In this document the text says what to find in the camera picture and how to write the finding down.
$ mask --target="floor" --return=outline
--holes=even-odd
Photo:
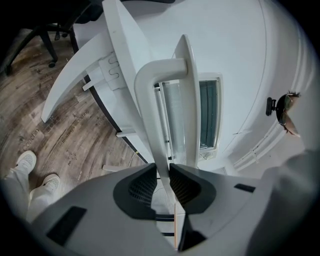
[[[13,49],[28,32],[17,36]],[[30,190],[56,173],[63,196],[84,181],[108,174],[103,165],[133,167],[144,162],[116,137],[91,93],[82,90],[83,82],[70,91],[47,123],[41,120],[50,89],[74,54],[69,37],[54,41],[54,36],[50,34],[59,57],[54,68],[48,67],[51,57],[37,36],[14,61],[12,74],[0,73],[0,176],[16,165],[21,153],[32,150],[37,162],[29,175]]]

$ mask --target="black slot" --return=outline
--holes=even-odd
[[[249,185],[244,185],[244,184],[237,184],[234,187],[238,190],[243,190],[243,191],[247,191],[250,193],[253,193],[256,189],[254,186],[249,186]]]

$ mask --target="white pants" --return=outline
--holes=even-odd
[[[54,202],[54,193],[47,186],[37,187],[29,201],[28,173],[19,166],[10,169],[1,188],[12,213],[29,223]]]

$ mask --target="office chair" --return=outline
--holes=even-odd
[[[15,52],[10,57],[4,67],[4,72],[8,76],[12,67],[11,64],[21,52],[21,50],[35,37],[40,36],[45,47],[50,53],[52,60],[49,63],[49,68],[53,68],[58,61],[58,56],[49,38],[48,32],[56,32],[54,40],[62,37],[67,37],[74,23],[85,24],[89,21],[96,21],[103,13],[101,6],[92,4],[89,0],[55,0],[49,7],[39,6],[39,3],[30,2],[25,10],[23,24],[21,29],[31,29],[32,31],[20,43]]]

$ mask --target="white handle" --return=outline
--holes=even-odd
[[[180,80],[186,165],[191,167],[196,167],[198,163],[201,128],[198,72],[192,48],[185,35],[176,47],[175,56],[177,58],[156,60],[144,65],[134,81],[136,101],[150,149],[163,187],[172,202],[175,202],[175,194],[170,187],[167,147],[161,129],[154,85],[164,81]]]
[[[161,129],[154,85],[169,80],[185,78],[187,65],[183,58],[163,59],[149,62],[137,73],[134,81],[136,101],[143,120],[152,156],[161,177],[163,187],[171,202],[175,194],[170,187],[167,148]]]

